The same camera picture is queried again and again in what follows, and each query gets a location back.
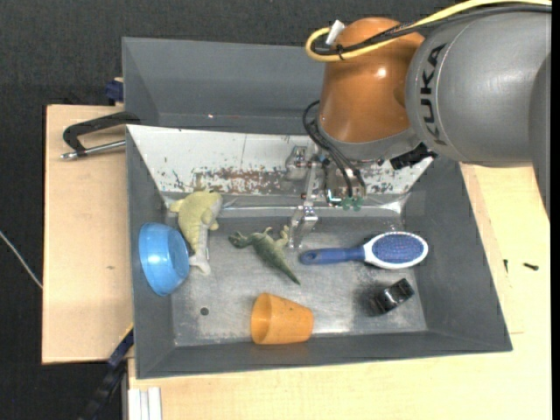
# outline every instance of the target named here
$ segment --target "wooden table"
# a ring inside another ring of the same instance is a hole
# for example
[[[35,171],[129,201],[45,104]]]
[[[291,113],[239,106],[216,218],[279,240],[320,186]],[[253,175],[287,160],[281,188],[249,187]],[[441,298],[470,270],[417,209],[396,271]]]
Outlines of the wooden table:
[[[124,150],[59,159],[66,126],[119,110],[47,110],[45,364],[106,360],[132,321]],[[513,352],[156,380],[137,380],[131,359],[129,386],[160,387],[164,420],[551,418],[550,223],[532,168],[462,170]]]

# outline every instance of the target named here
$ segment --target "blue brush handle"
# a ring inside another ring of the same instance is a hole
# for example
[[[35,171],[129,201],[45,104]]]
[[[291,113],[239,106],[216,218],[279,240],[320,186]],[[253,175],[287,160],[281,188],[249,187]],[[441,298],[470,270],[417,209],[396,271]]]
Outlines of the blue brush handle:
[[[331,264],[349,262],[352,260],[363,261],[366,258],[364,248],[316,248],[308,250],[299,256],[303,264]]]

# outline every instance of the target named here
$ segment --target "black carpet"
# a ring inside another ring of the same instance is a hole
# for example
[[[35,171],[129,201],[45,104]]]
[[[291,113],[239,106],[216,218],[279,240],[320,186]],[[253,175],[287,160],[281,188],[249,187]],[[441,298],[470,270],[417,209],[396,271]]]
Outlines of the black carpet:
[[[122,36],[301,46],[335,18],[408,21],[457,1],[0,0],[0,229],[40,277],[43,107],[108,104]],[[42,294],[2,242],[0,277],[0,420],[76,418],[103,365],[41,366]],[[116,399],[101,418],[119,417]]]

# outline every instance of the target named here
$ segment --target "plastic bowl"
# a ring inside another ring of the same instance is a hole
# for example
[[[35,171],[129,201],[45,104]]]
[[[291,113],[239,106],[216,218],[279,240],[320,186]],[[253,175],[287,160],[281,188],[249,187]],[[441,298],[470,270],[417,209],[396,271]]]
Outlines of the plastic bowl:
[[[189,273],[189,253],[176,229],[149,222],[140,228],[138,252],[143,273],[159,296],[174,292]]]

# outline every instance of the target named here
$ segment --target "metal rod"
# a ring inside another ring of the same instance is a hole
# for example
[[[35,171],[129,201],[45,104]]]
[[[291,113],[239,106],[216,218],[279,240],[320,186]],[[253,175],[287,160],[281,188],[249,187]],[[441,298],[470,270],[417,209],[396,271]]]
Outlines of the metal rod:
[[[60,158],[64,160],[74,159],[81,157],[83,155],[88,156],[89,154],[95,154],[96,152],[103,152],[106,150],[112,150],[113,148],[119,148],[124,146],[126,142],[124,140],[120,140],[118,142],[102,144],[100,146],[94,146],[92,148],[87,148],[86,150],[82,151],[81,154],[78,154],[77,151],[66,152],[64,154],[60,154]]]

